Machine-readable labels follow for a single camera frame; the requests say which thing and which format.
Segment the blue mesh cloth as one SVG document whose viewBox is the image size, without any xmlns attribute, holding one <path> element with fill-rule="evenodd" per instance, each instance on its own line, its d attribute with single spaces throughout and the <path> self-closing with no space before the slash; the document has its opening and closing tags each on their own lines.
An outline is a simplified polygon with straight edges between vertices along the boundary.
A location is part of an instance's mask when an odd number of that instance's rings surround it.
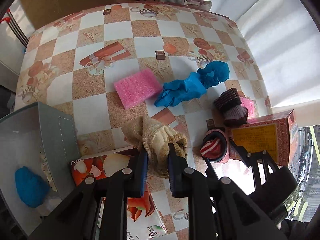
<svg viewBox="0 0 320 240">
<path fill-rule="evenodd" d="M 16 170 L 15 185 L 20 200 L 31 208 L 42 205 L 50 190 L 50 186 L 41 176 L 25 166 Z"/>
</svg>

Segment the beige knitted sock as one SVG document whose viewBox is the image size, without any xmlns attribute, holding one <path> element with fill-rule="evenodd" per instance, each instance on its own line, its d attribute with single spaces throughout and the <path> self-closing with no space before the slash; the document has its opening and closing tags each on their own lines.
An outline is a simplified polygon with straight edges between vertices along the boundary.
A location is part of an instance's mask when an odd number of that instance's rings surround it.
<svg viewBox="0 0 320 240">
<path fill-rule="evenodd" d="M 187 137 L 173 128 L 145 115 L 121 126 L 127 143 L 148 153 L 148 172 L 160 178 L 169 178 L 167 157 L 172 143 L 176 155 L 187 158 Z"/>
</svg>

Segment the red yellow carton box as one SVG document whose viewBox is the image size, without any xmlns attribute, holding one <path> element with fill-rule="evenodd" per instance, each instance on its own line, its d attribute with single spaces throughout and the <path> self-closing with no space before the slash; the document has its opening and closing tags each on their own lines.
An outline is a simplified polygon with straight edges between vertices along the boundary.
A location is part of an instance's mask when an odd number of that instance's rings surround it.
<svg viewBox="0 0 320 240">
<path fill-rule="evenodd" d="M 294 110 L 248 119 L 229 136 L 249 153 L 267 150 L 279 166 L 292 164 L 298 145 L 298 126 Z"/>
</svg>

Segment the floral tissue pack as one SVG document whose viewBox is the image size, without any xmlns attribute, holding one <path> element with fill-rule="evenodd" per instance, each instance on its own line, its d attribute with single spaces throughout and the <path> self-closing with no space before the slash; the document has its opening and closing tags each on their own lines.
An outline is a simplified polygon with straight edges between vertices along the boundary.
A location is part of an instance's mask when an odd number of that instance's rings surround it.
<svg viewBox="0 0 320 240">
<path fill-rule="evenodd" d="M 156 239 L 167 234 L 146 182 L 148 153 L 127 147 L 71 162 L 76 185 L 93 184 L 99 239 Z"/>
</svg>

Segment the light blue fluffy cloth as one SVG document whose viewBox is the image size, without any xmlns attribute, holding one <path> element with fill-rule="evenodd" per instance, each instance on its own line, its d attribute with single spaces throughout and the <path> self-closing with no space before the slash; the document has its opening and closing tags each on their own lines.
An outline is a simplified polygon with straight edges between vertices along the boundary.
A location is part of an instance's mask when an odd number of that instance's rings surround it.
<svg viewBox="0 0 320 240">
<path fill-rule="evenodd" d="M 60 197 L 47 196 L 43 204 L 39 205 L 36 210 L 41 216 L 48 216 L 60 203 Z"/>
</svg>

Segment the dark purple knitted sock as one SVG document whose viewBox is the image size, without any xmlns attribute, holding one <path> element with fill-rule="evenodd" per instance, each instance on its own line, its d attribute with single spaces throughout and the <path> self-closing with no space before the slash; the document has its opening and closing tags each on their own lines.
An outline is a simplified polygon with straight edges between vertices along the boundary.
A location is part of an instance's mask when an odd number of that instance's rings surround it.
<svg viewBox="0 0 320 240">
<path fill-rule="evenodd" d="M 227 127 L 239 127 L 247 123 L 248 109 L 241 104 L 236 88 L 223 92 L 215 101 L 214 106 L 224 117 L 223 124 Z"/>
</svg>

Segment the white polka dot scrunchie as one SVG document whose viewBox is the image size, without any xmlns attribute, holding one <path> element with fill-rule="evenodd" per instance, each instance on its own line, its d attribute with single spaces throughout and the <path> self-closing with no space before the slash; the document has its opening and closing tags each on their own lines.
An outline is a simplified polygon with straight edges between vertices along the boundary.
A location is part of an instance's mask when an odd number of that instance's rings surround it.
<svg viewBox="0 0 320 240">
<path fill-rule="evenodd" d="M 45 154 L 43 147 L 40 147 L 40 159 L 41 159 L 41 170 L 43 171 L 44 175 L 46 176 L 50 188 L 54 192 L 57 192 L 57 188 L 56 188 L 55 183 L 53 181 L 52 174 L 50 172 L 50 169 L 49 169 L 49 166 L 47 163 L 46 154 Z"/>
</svg>

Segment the grey storage box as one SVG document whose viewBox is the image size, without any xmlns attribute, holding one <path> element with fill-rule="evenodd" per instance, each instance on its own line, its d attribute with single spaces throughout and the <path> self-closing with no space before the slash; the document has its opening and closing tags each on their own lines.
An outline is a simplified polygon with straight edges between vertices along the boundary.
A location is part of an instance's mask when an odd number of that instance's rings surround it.
<svg viewBox="0 0 320 240">
<path fill-rule="evenodd" d="M 80 158 L 73 117 L 35 102 L 1 119 L 1 198 L 26 236 L 39 226 L 41 215 L 20 200 L 14 173 L 25 166 L 48 184 L 41 170 L 40 147 L 57 188 L 57 192 L 50 188 L 47 196 L 64 200 L 75 189 L 69 165 Z"/>
</svg>

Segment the blue rubber glove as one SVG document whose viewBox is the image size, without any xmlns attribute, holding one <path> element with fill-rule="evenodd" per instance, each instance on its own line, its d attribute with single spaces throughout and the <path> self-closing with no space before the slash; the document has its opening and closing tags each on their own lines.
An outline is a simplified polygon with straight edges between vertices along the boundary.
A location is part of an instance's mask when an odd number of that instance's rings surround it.
<svg viewBox="0 0 320 240">
<path fill-rule="evenodd" d="M 154 103 L 156 107 L 175 107 L 184 101 L 199 99 L 207 89 L 229 79 L 228 64 L 222 61 L 208 63 L 205 68 L 191 72 L 184 80 L 163 84 L 163 90 Z"/>
</svg>

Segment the pink foam sponge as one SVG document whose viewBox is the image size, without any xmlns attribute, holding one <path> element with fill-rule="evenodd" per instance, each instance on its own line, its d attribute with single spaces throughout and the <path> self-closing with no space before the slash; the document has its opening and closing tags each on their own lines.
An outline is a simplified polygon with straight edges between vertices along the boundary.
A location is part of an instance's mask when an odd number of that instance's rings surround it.
<svg viewBox="0 0 320 240">
<path fill-rule="evenodd" d="M 162 85 L 150 69 L 144 69 L 114 83 L 124 109 L 134 107 L 162 91 Z"/>
</svg>

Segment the patterned checkered tablecloth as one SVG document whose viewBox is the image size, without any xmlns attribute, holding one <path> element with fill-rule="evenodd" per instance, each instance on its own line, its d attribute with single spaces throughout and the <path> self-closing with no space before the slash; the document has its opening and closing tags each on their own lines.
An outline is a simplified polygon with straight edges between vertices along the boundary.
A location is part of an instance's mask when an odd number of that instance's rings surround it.
<svg viewBox="0 0 320 240">
<path fill-rule="evenodd" d="M 228 64 L 229 78 L 200 98 L 155 106 L 163 85 L 184 80 L 212 61 Z M 236 88 L 251 100 L 250 117 L 271 111 L 260 70 L 237 23 L 176 5 L 130 3 L 76 12 L 29 38 L 16 107 L 42 102 L 70 114 L 81 155 L 127 146 L 123 124 L 155 116 L 188 138 L 188 160 L 213 101 Z"/>
</svg>

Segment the red handled mop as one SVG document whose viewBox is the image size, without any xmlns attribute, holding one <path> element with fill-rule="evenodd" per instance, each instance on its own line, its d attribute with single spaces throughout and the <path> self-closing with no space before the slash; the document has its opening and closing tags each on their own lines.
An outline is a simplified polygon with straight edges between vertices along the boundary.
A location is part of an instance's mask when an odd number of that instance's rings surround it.
<svg viewBox="0 0 320 240">
<path fill-rule="evenodd" d="M 11 13 L 10 9 L 7 9 L 6 11 L 7 17 L 3 17 L 1 19 L 2 22 L 6 22 L 7 25 L 10 27 L 11 31 L 15 34 L 15 36 L 18 38 L 18 40 L 21 42 L 21 44 L 27 48 L 27 45 L 29 43 L 29 39 L 26 37 L 22 29 L 17 24 L 16 20 L 13 17 L 13 14 Z"/>
</svg>

